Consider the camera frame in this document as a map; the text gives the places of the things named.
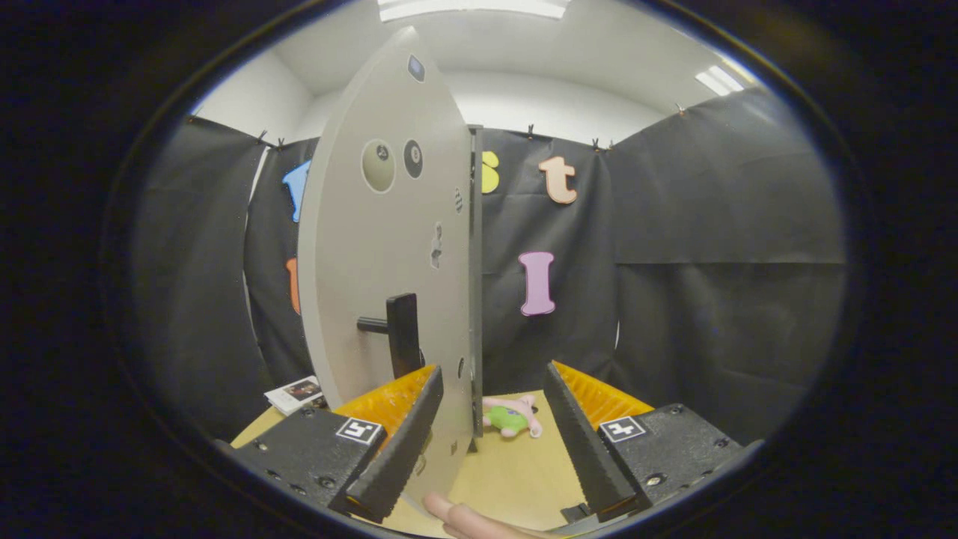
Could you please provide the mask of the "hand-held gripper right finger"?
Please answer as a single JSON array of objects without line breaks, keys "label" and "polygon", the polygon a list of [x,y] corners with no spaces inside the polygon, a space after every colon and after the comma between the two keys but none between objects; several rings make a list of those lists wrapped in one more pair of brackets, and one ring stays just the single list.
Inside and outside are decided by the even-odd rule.
[{"label": "hand-held gripper right finger", "polygon": [[543,392],[601,523],[687,498],[746,463],[763,441],[743,445],[691,407],[652,407],[560,362]]}]

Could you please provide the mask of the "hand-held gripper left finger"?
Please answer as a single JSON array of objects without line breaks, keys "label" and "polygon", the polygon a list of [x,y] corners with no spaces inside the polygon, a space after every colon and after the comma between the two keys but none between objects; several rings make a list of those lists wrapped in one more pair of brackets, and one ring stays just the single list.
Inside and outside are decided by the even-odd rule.
[{"label": "hand-held gripper left finger", "polygon": [[425,365],[338,409],[301,407],[225,453],[302,505],[379,524],[413,475],[442,397],[442,369]]}]

